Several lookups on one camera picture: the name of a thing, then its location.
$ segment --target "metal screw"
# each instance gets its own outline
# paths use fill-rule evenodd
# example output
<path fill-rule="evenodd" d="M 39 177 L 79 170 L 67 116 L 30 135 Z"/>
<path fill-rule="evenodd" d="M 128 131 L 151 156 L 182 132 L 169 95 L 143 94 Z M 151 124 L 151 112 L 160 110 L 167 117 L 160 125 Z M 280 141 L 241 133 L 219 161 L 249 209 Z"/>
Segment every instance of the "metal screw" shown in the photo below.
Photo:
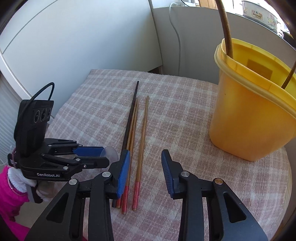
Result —
<path fill-rule="evenodd" d="M 215 183 L 221 185 L 223 183 L 223 180 L 221 178 L 216 178 Z"/>
<path fill-rule="evenodd" d="M 181 176 L 183 176 L 183 177 L 189 177 L 189 175 L 190 175 L 190 173 L 187 171 L 181 172 Z"/>
<path fill-rule="evenodd" d="M 69 184 L 70 185 L 75 185 L 77 183 L 77 179 L 71 179 L 70 181 L 69 181 Z"/>
<path fill-rule="evenodd" d="M 103 177 L 110 177 L 111 176 L 111 172 L 103 172 L 102 173 Z"/>

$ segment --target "white cable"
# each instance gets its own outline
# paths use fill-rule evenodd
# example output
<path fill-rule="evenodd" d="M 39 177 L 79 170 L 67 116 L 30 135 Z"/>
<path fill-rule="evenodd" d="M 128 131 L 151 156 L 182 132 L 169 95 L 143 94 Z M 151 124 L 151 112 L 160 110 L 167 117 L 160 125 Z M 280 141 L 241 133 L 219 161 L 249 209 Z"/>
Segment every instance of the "white cable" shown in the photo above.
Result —
<path fill-rule="evenodd" d="M 175 2 L 172 2 L 172 3 L 170 4 L 170 6 L 169 6 L 169 8 L 168 8 L 168 11 L 169 11 L 169 14 L 168 14 L 168 15 L 169 15 L 169 18 L 170 18 L 170 9 L 171 9 L 171 7 L 172 7 L 173 4 L 176 4 L 177 6 L 179 6 L 179 4 L 178 4 L 178 3 L 175 3 Z M 178 32 L 177 32 L 177 30 L 176 30 L 176 28 L 175 28 L 175 26 L 174 26 L 174 24 L 173 24 L 171 18 L 170 18 L 170 24 L 172 25 L 173 29 L 175 30 L 176 35 L 177 35 L 177 38 L 178 38 L 178 42 L 179 42 L 179 65 L 178 65 L 178 76 L 180 76 L 181 42 L 180 42 L 179 34 L 178 34 Z"/>

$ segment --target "plaid tablecloth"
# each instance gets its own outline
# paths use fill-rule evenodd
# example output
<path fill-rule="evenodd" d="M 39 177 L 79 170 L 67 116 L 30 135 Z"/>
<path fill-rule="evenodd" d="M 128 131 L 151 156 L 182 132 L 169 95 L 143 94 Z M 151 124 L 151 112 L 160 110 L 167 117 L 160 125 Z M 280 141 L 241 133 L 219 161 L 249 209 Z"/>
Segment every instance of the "plaid tablecloth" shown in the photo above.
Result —
<path fill-rule="evenodd" d="M 292 178 L 284 148 L 249 162 L 215 147 L 209 139 L 217 85 L 183 77 L 121 70 L 92 70 L 63 105 L 49 126 L 47 137 L 74 139 L 84 146 L 113 146 L 120 153 L 131 100 L 139 80 L 140 102 L 128 213 L 111 209 L 114 238 L 118 240 L 177 240 L 181 200 L 167 192 L 161 151 L 168 149 L 184 170 L 205 180 L 220 177 L 242 200 L 268 238 L 276 232 L 290 199 Z M 139 206 L 131 211 L 136 163 L 144 116 L 150 96 L 146 147 Z M 74 177 L 91 179 L 98 170 Z M 206 206 L 205 240 L 208 240 Z M 88 202 L 84 236 L 87 237 Z"/>

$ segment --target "yellow plastic container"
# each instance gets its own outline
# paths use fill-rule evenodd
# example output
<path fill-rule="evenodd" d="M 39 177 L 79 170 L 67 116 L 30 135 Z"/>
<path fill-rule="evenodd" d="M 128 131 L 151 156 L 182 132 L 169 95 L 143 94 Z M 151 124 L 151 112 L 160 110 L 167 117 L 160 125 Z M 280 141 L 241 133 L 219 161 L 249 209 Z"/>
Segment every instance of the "yellow plastic container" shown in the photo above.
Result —
<path fill-rule="evenodd" d="M 220 76 L 210 139 L 226 152 L 256 161 L 296 136 L 296 75 L 284 90 L 291 70 L 285 63 L 252 44 L 232 43 L 233 59 L 224 39 L 214 55 Z"/>

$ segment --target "black cable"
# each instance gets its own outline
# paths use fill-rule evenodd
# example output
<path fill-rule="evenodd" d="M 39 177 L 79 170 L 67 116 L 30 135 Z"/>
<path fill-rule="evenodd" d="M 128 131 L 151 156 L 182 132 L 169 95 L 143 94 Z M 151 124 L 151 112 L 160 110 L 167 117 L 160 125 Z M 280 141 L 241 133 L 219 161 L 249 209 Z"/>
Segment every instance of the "black cable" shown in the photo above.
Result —
<path fill-rule="evenodd" d="M 32 98 L 26 103 L 24 109 L 22 110 L 22 112 L 20 113 L 20 115 L 19 115 L 19 117 L 18 117 L 18 119 L 17 119 L 17 123 L 15 124 L 15 130 L 14 130 L 14 133 L 13 133 L 13 138 L 15 139 L 15 141 L 16 141 L 17 130 L 18 130 L 19 125 L 20 125 L 20 120 L 22 119 L 22 116 L 24 115 L 25 110 L 27 109 L 27 107 L 29 106 L 29 104 L 31 104 L 32 101 L 33 101 L 38 95 L 40 95 L 44 90 L 46 90 L 49 86 L 52 86 L 52 90 L 51 90 L 50 95 L 49 95 L 49 98 L 48 98 L 48 100 L 50 100 L 51 97 L 52 97 L 52 93 L 53 93 L 53 91 L 54 91 L 54 83 L 53 83 L 53 82 L 51 82 L 51 83 L 47 84 L 46 86 L 44 86 L 43 88 L 41 88 L 41 89 L 40 89 L 35 95 L 33 95 Z"/>
<path fill-rule="evenodd" d="M 181 0 L 181 2 L 184 3 L 183 0 Z M 185 4 L 186 6 L 188 6 L 186 3 L 184 3 L 184 4 Z M 190 7 L 190 6 L 188 6 L 188 7 Z"/>

